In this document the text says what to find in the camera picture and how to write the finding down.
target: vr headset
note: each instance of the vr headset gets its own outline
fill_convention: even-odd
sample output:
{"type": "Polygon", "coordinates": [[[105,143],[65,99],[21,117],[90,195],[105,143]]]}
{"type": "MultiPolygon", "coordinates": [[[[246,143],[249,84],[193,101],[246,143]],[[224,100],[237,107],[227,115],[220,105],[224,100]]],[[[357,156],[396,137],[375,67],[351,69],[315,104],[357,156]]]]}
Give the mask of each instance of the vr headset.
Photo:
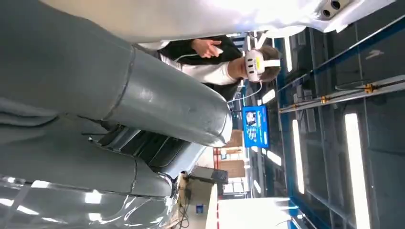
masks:
{"type": "Polygon", "coordinates": [[[266,67],[279,67],[280,60],[265,61],[263,54],[257,50],[250,50],[245,56],[247,77],[252,82],[260,81],[260,75],[265,72],[266,67]]]}

